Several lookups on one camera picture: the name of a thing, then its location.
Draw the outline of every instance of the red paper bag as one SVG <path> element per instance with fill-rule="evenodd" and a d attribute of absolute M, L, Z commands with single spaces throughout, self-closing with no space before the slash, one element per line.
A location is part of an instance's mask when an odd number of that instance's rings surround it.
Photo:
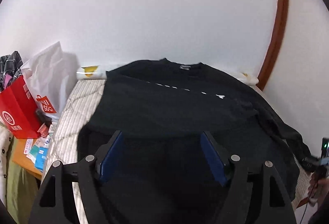
<path fill-rule="evenodd" d="M 1 118 L 17 139 L 40 137 L 37 131 L 41 123 L 35 114 L 37 108 L 23 76 L 0 93 Z"/>
<path fill-rule="evenodd" d="M 47 98 L 47 96 L 44 96 L 43 98 L 41 98 L 40 95 L 37 95 L 36 100 L 39 101 L 42 104 L 42 109 L 45 113 L 57 113 L 55 111 L 55 108 L 50 103 L 49 99 Z"/>

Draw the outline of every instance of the red logo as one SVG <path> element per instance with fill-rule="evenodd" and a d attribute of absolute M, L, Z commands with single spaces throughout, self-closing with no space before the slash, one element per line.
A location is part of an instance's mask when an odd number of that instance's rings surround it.
<path fill-rule="evenodd" d="M 3 116 L 3 119 L 10 125 L 14 125 L 15 124 L 15 120 L 14 118 L 10 115 L 9 112 L 6 112 L 6 111 L 3 111 L 2 112 L 2 116 Z"/>
<path fill-rule="evenodd" d="M 42 103 L 42 109 L 45 113 L 56 113 L 55 108 L 51 105 L 47 96 L 41 97 L 37 95 L 36 100 Z"/>

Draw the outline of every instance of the bed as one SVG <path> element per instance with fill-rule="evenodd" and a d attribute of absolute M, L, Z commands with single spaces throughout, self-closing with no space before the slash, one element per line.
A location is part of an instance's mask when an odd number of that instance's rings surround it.
<path fill-rule="evenodd" d="M 64 164 L 77 162 L 78 134 L 83 125 L 86 124 L 93 115 L 102 97 L 105 82 L 106 80 L 104 79 L 80 80 L 77 82 L 53 135 L 42 178 L 45 177 L 50 166 L 56 160 L 60 160 Z M 257 86 L 251 87 L 264 97 L 262 91 Z M 310 175 L 299 165 L 296 158 L 295 161 L 299 167 L 300 173 L 295 199 L 292 202 L 294 210 L 302 199 L 310 180 Z M 87 224 L 88 222 L 84 213 L 78 183 L 73 183 L 73 192 L 80 223 Z"/>

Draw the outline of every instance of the black t-shirt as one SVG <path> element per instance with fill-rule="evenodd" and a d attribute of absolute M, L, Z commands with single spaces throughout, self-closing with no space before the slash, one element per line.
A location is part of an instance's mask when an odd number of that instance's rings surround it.
<path fill-rule="evenodd" d="M 135 144 L 134 138 L 144 138 L 146 143 L 140 145 L 144 149 L 149 140 L 165 136 L 177 141 L 186 135 L 192 138 L 210 131 L 231 154 L 252 164 L 272 161 L 290 199 L 294 199 L 299 169 L 293 153 L 301 161 L 310 154 L 309 149 L 301 135 L 249 86 L 202 63 L 184 68 L 166 59 L 136 61 L 108 72 L 107 77 L 101 101 L 79 134 L 79 160 L 94 154 L 115 130 L 131 135 L 128 148 Z M 175 152 L 170 141 L 161 145 L 165 145 L 166 153 Z M 161 158 L 159 153 L 150 154 Z M 208 191 L 218 189 L 213 183 L 203 187 Z M 100 196 L 104 203 L 119 199 L 110 198 L 113 188 L 117 189 L 114 183 L 102 187 Z"/>

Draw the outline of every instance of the cable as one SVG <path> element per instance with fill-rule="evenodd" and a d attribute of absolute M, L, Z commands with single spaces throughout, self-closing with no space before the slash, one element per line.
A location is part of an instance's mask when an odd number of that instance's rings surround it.
<path fill-rule="evenodd" d="M 316 180 L 315 183 L 314 183 L 314 186 L 313 186 L 313 188 L 312 188 L 312 190 L 311 190 L 311 192 L 310 192 L 310 195 L 312 194 L 312 191 L 313 191 L 315 185 L 317 185 L 317 180 Z M 301 224 L 302 221 L 303 221 L 303 218 L 304 218 L 304 216 L 305 216 L 306 209 L 307 209 L 307 206 L 308 206 L 309 201 L 310 201 L 310 196 L 309 196 L 309 198 L 307 199 L 307 204 L 306 204 L 306 206 L 305 206 L 304 214 L 303 214 L 302 219 L 300 220 L 300 223 L 299 223 L 299 224 Z"/>

